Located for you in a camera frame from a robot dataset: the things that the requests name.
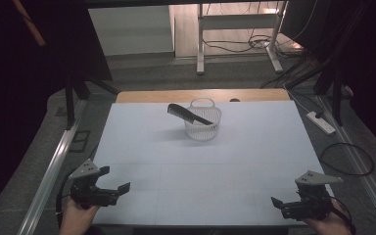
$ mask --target floor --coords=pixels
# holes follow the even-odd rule
[[[279,2],[204,4],[203,15],[272,14],[278,12],[278,9]],[[174,16],[175,56],[177,58],[197,56],[199,34],[198,5],[174,5],[170,6],[170,11],[171,15]],[[210,46],[205,45],[205,55],[265,53],[265,49],[263,48],[248,50],[250,49],[248,42],[251,37],[254,40],[267,39],[271,34],[271,28],[206,30],[204,31],[203,38]],[[284,51],[296,51],[300,49],[298,44],[281,33],[278,35],[277,41]]]

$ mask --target black comb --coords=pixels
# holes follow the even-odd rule
[[[175,115],[179,118],[182,118],[190,123],[194,123],[194,120],[202,123],[202,124],[205,124],[205,125],[211,125],[212,122],[207,120],[207,119],[204,119],[202,117],[199,117],[197,115],[194,115],[191,111],[185,109],[184,107],[180,106],[180,105],[176,105],[176,104],[169,104],[167,106],[167,113],[168,114],[172,114],[172,115]]]

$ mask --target white desk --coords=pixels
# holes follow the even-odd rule
[[[270,200],[298,201],[295,178],[308,169],[323,173],[294,102],[216,105],[218,135],[197,142],[166,103],[113,104],[94,160],[111,172],[97,185],[131,182],[131,189],[94,223],[301,224],[284,219]]]

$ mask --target metal frame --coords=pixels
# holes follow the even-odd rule
[[[265,43],[267,54],[277,73],[283,72],[275,51],[275,43],[280,25],[283,20],[283,12],[286,1],[280,3],[280,11],[277,14],[252,14],[252,15],[228,15],[228,16],[204,16],[203,4],[198,4],[198,53],[197,74],[204,74],[204,30],[216,29],[245,29],[245,28],[272,28],[273,32],[269,43]]]
[[[75,121],[71,126],[70,130],[66,130],[61,138],[61,141],[53,155],[53,159],[48,165],[47,171],[42,178],[41,184],[36,191],[36,194],[29,206],[28,212],[26,213],[23,223],[18,231],[18,234],[33,234],[36,225],[38,224],[39,218],[44,211],[46,202],[50,196],[51,190],[60,172],[61,166],[63,165],[66,154],[69,150],[72,138],[77,131],[78,124],[81,119],[81,114],[84,110],[87,101],[79,100],[75,108]]]

